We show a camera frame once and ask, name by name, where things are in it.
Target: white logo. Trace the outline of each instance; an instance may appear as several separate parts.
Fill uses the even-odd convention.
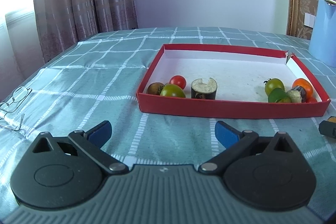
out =
[[[164,168],[160,168],[159,170],[160,170],[160,172],[165,173],[165,172],[167,172],[169,169],[168,169],[167,167],[164,167]]]

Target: eyeglasses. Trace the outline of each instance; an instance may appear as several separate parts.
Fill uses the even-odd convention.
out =
[[[28,89],[25,86],[20,86],[13,92],[12,100],[10,103],[9,102],[0,103],[0,121],[5,118],[7,113],[13,113],[15,110],[17,110],[31,92],[32,89]],[[24,114],[21,115],[20,125],[17,128],[10,128],[3,126],[1,124],[0,127],[9,130],[19,131],[21,129],[24,116],[25,116]]]

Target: metal screw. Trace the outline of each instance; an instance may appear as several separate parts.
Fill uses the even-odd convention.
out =
[[[214,164],[212,162],[206,162],[205,164],[201,165],[201,169],[203,171],[215,171],[217,167],[217,164]]]
[[[109,166],[109,169],[111,171],[122,171],[126,168],[126,165],[120,163],[120,162],[117,162],[117,163],[114,163],[114,164],[111,164]]]

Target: eyeglass frame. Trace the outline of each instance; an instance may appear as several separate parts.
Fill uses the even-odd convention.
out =
[[[21,88],[26,88],[26,87],[25,87],[25,86],[20,86],[20,87],[18,87],[16,90],[14,90],[13,95],[15,94],[16,91],[18,91],[18,90],[21,89]],[[2,111],[5,112],[4,116],[3,116],[2,118],[0,118],[0,121],[1,121],[2,119],[5,119],[5,116],[6,116],[7,113],[13,113],[13,112],[15,112],[15,111],[19,108],[19,106],[22,104],[22,102],[23,102],[23,101],[28,97],[28,95],[33,91],[33,89],[31,89],[31,88],[29,88],[29,89],[26,88],[26,89],[27,89],[27,94],[26,94],[21,100],[19,100],[19,101],[16,102],[16,101],[15,101],[15,97],[12,96],[12,102],[10,102],[10,103],[8,103],[8,102],[2,102],[2,103],[0,103],[0,110],[2,110]],[[6,105],[8,106],[8,109],[9,109],[9,106],[10,106],[11,104],[13,104],[13,103],[19,103],[13,111],[7,111],[7,110],[4,110],[4,109],[2,108],[2,106],[6,104]],[[19,125],[18,128],[9,128],[9,127],[3,126],[3,125],[1,125],[1,124],[0,124],[0,127],[1,127],[1,128],[5,128],[5,129],[9,129],[9,130],[19,131],[19,130],[21,129],[21,126],[22,126],[22,122],[23,122],[23,118],[24,118],[24,116],[25,116],[25,114],[22,114],[22,115],[21,115],[20,125]]]

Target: sheer white curtain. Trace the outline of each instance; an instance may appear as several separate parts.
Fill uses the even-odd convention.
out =
[[[24,58],[35,58],[27,56],[26,49],[31,45],[27,45],[26,40],[32,40],[30,36],[35,35],[36,28],[27,29],[27,25],[17,24],[28,16],[35,22],[33,0],[0,0],[0,102],[31,74],[24,69]],[[10,24],[16,24],[12,36],[8,31]],[[39,47],[36,37],[33,46]]]

